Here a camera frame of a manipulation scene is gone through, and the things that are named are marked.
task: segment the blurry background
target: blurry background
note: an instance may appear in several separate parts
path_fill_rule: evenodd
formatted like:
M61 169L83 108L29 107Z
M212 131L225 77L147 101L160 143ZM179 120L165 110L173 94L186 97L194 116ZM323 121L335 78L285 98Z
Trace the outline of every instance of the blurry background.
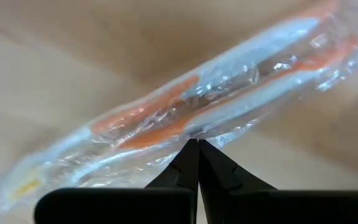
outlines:
M0 0L0 177L307 1ZM358 189L358 72L224 152L278 188Z

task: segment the plastic bag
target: plastic bag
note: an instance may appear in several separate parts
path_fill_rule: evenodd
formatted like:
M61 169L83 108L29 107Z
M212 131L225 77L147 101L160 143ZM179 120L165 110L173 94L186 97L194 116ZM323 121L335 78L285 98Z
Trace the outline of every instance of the plastic bag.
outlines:
M330 89L356 65L358 1L315 2L23 158L0 183L0 218L61 187L144 187L189 138L223 147L284 102Z

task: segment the wooden surface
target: wooden surface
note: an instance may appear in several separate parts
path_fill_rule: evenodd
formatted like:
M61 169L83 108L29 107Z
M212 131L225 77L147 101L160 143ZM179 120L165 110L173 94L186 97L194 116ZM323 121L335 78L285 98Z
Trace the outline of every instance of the wooden surface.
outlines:
M0 176L307 1L0 0ZM283 188L358 188L358 72L225 151Z

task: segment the plastic wrap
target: plastic wrap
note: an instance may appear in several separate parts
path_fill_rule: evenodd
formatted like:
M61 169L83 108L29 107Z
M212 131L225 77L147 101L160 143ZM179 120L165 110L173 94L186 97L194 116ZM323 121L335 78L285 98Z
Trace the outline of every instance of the plastic wrap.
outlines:
M153 93L23 158L0 183L0 218L61 187L144 187L189 138L217 147L284 102L358 65L358 1L315 2Z

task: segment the clear plastic packaging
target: clear plastic packaging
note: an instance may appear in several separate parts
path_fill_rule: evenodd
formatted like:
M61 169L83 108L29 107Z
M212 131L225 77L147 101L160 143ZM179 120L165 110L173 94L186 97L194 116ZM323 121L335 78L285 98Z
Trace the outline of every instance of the clear plastic packaging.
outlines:
M330 89L356 65L358 1L315 1L23 158L0 183L0 218L31 211L61 187L144 187L189 138L223 147L284 102Z

